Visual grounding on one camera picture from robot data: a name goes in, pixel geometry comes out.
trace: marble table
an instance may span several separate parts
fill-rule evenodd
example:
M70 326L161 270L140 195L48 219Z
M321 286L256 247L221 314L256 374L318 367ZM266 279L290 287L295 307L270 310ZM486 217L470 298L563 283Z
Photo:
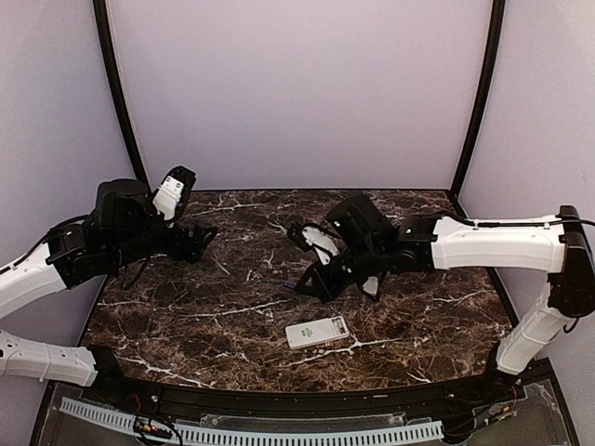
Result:
M356 192L193 192L180 224L219 227L203 259L155 256L129 291L122 276L110 278L82 344L111 346L128 376L229 390L362 390L480 374L511 329L484 269L389 276L377 303L355 286L328 304L283 288L315 260L285 228L323 222ZM454 212L442 191L365 193L395 221ZM337 315L349 338L289 349L286 325Z

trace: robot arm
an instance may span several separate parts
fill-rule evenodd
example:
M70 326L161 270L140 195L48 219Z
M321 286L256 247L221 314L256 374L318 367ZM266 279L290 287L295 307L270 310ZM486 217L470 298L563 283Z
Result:
M27 254L0 269L0 319L45 295L89 279L118 274L122 266L154 254L197 262L217 234L177 224L190 197L194 173L172 169L158 190L132 179L101 183L88 216L52 228ZM90 386L98 374L87 348L63 348L0 332L0 376L55 379Z
M539 269L548 283L522 322L497 347L496 368L522 372L566 324L595 310L595 268L578 213L562 206L557 216L519 220L409 217L398 227L364 195L340 203L328 223L347 245L334 255L328 234L293 225L288 236L320 260L308 267L295 291L328 302L351 284L377 299L389 273L459 267Z

